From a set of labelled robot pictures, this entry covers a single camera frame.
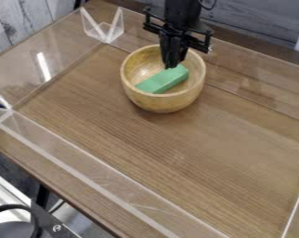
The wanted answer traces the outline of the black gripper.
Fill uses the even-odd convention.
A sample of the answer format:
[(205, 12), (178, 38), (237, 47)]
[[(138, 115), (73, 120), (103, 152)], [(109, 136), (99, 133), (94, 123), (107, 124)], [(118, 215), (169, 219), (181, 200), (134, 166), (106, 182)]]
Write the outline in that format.
[(201, 21), (201, 0), (165, 0), (161, 7), (145, 7), (143, 29), (159, 37), (165, 68), (174, 68), (187, 48), (209, 52), (211, 28)]

